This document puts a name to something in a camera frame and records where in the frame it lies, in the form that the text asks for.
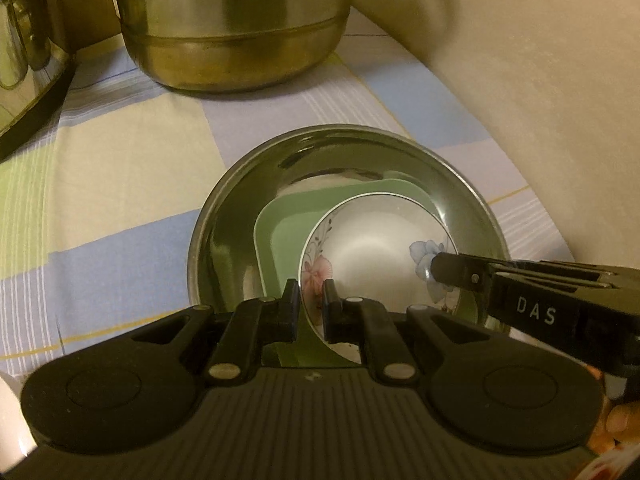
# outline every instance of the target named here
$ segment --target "human hand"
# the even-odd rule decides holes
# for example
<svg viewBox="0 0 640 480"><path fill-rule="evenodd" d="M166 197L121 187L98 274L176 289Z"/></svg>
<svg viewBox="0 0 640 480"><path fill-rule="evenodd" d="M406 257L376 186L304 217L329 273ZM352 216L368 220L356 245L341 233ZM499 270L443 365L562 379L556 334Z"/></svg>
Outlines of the human hand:
<svg viewBox="0 0 640 480"><path fill-rule="evenodd" d="M602 373L587 366L588 370L602 380ZM606 397L596 426L591 434L588 447L601 454L612 449L617 442L640 442L640 401L613 406Z"/></svg>

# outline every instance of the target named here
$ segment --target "blue fabric patch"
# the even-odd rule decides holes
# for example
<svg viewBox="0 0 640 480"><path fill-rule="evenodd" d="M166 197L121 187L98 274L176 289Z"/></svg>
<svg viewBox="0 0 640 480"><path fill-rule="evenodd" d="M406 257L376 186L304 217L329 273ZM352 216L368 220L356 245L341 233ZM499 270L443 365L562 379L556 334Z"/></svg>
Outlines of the blue fabric patch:
<svg viewBox="0 0 640 480"><path fill-rule="evenodd" d="M168 92L137 69L126 49L83 62L63 105L60 126L76 126Z"/></svg>
<svg viewBox="0 0 640 480"><path fill-rule="evenodd" d="M62 339L188 307L187 253L198 214L190 211L50 254L47 299L57 307ZM95 342L68 343L65 353Z"/></svg>
<svg viewBox="0 0 640 480"><path fill-rule="evenodd" d="M432 150L489 139L484 126L440 80L392 38L345 38L349 47L338 47L344 63L396 117L415 140ZM359 59L354 48L369 50ZM385 60L389 51L401 59Z"/></svg>

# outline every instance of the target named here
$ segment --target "ribbed black surface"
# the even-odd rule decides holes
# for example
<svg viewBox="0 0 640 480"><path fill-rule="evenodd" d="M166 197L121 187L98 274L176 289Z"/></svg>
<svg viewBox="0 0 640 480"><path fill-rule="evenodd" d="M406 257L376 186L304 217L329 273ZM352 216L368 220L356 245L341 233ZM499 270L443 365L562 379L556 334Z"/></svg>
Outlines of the ribbed black surface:
<svg viewBox="0 0 640 480"><path fill-rule="evenodd" d="M263 368L211 390L196 416L144 449L79 456L46 446L8 480L566 480L583 449L516 458L444 431L413 390L371 381L363 368Z"/></svg>

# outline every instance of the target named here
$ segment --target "green plate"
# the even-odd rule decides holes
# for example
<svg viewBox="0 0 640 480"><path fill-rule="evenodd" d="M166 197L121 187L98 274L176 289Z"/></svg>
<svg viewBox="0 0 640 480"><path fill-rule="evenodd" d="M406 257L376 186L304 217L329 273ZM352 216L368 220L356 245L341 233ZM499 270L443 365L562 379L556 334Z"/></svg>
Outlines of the green plate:
<svg viewBox="0 0 640 480"><path fill-rule="evenodd" d="M264 295L279 297L286 281L298 277L300 256L306 239L329 209L352 196L370 192L391 192L412 198L436 218L440 218L436 206L424 190L396 178L277 197L260 212L254 226L255 252ZM306 319L304 308L300 308L296 342L275 344L274 349L282 366L354 366L354 363L339 356L320 341Z"/></svg>

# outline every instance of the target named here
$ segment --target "kettle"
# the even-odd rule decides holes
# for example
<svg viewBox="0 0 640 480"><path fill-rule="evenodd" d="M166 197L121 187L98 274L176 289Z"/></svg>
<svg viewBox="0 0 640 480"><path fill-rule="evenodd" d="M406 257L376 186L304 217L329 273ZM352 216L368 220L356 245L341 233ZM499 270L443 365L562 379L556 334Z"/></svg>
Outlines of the kettle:
<svg viewBox="0 0 640 480"><path fill-rule="evenodd" d="M0 161L62 104L73 71L58 0L0 0Z"/></svg>

